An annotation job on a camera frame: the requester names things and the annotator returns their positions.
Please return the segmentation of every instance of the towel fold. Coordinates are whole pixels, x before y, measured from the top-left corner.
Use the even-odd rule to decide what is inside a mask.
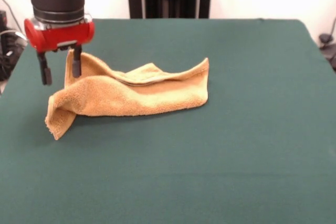
[[[114,71],[99,58],[82,53],[82,75],[72,76],[73,50],[68,52],[65,87],[49,98],[45,119],[55,140],[70,128],[76,115],[150,115],[203,105],[208,99],[209,62],[167,73],[153,63],[130,72]]]

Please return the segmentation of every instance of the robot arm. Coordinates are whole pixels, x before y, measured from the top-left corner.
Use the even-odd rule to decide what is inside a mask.
[[[81,75],[82,44],[92,40],[95,27],[89,14],[84,13],[85,0],[31,0],[34,17],[25,20],[25,32],[36,49],[42,83],[51,85],[51,72],[45,53],[74,49],[72,75]]]

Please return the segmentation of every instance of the black cable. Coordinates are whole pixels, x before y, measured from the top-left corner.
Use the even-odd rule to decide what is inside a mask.
[[[8,7],[8,9],[9,9],[9,11],[10,11],[10,13],[11,13],[11,15],[12,15],[12,17],[13,17],[13,19],[14,19],[14,21],[15,21],[17,27],[18,27],[18,29],[20,30],[21,33],[23,33],[23,32],[22,32],[22,29],[21,29],[21,27],[20,27],[20,25],[19,25],[19,22],[17,21],[15,15],[14,15],[14,13],[13,13],[13,10],[12,10],[11,6],[8,4],[8,2],[7,2],[6,0],[2,0],[2,1],[5,3],[5,5],[7,5],[7,7]]]
[[[334,19],[334,22],[332,23],[331,32],[330,32],[330,34],[329,34],[329,39],[328,39],[329,41],[330,41],[330,39],[331,39],[331,37],[332,37],[332,34],[334,33],[335,25],[336,25],[336,18]]]

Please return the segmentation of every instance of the towel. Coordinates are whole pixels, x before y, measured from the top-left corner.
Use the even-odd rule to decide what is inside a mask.
[[[72,76],[73,50],[68,52],[65,85],[50,96],[46,125],[55,140],[70,128],[76,115],[137,116],[201,106],[208,99],[209,62],[190,70],[162,71],[153,63],[130,72],[115,71],[99,58],[81,54],[82,75]]]

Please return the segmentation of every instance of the green table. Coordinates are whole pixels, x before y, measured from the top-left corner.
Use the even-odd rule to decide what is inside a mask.
[[[0,223],[336,223],[336,78],[289,20],[96,20],[84,51],[113,69],[209,57],[209,100],[135,118],[79,116],[54,141],[23,53],[0,98]]]

